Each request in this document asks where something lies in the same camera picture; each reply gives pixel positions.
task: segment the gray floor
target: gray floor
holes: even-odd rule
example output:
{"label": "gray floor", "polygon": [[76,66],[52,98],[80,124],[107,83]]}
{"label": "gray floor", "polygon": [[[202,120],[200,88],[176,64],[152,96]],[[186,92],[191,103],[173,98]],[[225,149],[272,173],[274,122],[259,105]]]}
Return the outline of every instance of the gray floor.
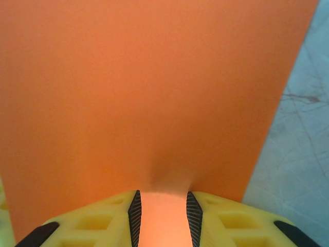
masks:
{"label": "gray floor", "polygon": [[329,246],[329,0],[318,5],[244,203]]}

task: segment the orange foam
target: orange foam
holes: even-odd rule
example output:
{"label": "orange foam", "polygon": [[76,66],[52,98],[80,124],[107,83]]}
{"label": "orange foam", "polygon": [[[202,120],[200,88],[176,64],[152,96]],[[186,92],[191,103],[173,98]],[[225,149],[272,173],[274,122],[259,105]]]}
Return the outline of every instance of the orange foam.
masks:
{"label": "orange foam", "polygon": [[191,247],[186,195],[142,193],[139,247]]}
{"label": "orange foam", "polygon": [[2,0],[17,240],[129,189],[240,200],[316,3]]}

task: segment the fold in orange sheet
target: fold in orange sheet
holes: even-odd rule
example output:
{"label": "fold in orange sheet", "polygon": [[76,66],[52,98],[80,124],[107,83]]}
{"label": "fold in orange sheet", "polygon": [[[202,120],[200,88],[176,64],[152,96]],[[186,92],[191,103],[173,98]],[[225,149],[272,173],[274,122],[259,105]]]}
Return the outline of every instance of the fold in orange sheet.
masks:
{"label": "fold in orange sheet", "polygon": [[17,240],[128,189],[240,200],[316,0],[2,0]]}

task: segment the yellow plastic part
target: yellow plastic part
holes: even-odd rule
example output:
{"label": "yellow plastic part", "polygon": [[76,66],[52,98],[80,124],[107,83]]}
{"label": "yellow plastic part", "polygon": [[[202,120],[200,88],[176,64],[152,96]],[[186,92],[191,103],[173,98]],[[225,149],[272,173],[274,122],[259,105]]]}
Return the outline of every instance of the yellow plastic part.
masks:
{"label": "yellow plastic part", "polygon": [[13,247],[14,243],[5,192],[0,178],[0,247]]}
{"label": "yellow plastic part", "polygon": [[41,246],[131,247],[127,212],[135,193],[128,191],[48,220],[60,226]]}
{"label": "yellow plastic part", "polygon": [[200,247],[296,247],[274,224],[289,220],[208,193],[193,192],[203,210]]}

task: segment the black rubber pad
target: black rubber pad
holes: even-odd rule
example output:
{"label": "black rubber pad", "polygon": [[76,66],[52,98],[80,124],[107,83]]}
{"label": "black rubber pad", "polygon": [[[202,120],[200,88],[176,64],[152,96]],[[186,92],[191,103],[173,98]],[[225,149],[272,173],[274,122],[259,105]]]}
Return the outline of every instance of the black rubber pad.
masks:
{"label": "black rubber pad", "polygon": [[132,203],[128,209],[128,216],[132,247],[138,247],[140,222],[142,217],[142,203],[139,190],[136,191]]}
{"label": "black rubber pad", "polygon": [[274,224],[284,233],[297,247],[320,247],[308,235],[296,226],[283,221],[275,221]]}
{"label": "black rubber pad", "polygon": [[189,228],[191,232],[193,247],[199,247],[200,238],[201,238],[203,211],[200,204],[198,203],[197,199],[195,198],[194,194],[191,191],[187,193],[186,213],[187,213],[187,219],[189,221]]}
{"label": "black rubber pad", "polygon": [[16,247],[40,247],[59,226],[57,222],[39,226],[20,241]]}

